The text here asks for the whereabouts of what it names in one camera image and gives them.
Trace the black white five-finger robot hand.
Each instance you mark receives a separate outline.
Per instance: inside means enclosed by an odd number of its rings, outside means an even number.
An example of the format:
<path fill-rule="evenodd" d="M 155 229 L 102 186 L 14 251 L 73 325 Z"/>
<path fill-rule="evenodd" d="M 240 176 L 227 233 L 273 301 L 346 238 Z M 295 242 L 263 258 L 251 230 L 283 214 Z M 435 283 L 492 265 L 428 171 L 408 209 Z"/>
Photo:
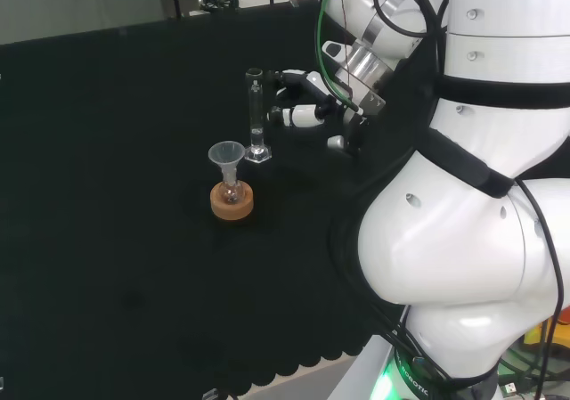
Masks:
<path fill-rule="evenodd" d="M 363 109 L 353 110 L 325 85 L 316 71 L 299 69 L 271 70 L 265 74 L 266 84 L 275 92 L 276 104 L 266 118 L 276 126 L 314 129 L 335 120 L 344 124 L 344 133 L 327 141 L 331 149 L 352 157 L 359 155 L 369 120 Z"/>

